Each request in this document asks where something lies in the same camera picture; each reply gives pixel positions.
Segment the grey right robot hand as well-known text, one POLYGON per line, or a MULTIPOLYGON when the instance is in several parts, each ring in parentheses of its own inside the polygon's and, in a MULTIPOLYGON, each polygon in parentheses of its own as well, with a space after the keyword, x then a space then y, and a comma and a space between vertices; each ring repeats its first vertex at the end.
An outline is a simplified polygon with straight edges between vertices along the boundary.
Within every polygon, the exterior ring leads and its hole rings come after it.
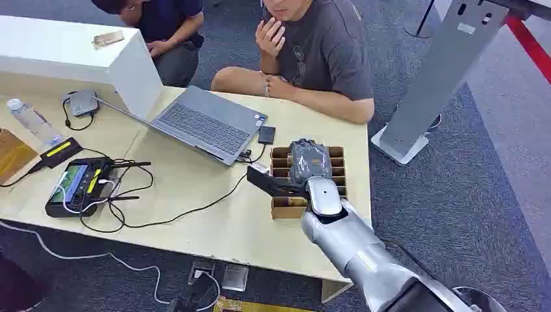
POLYGON ((312 177, 332 178, 332 165, 329 148, 314 140, 301 138, 292 141, 290 146, 290 180, 303 184, 312 177))

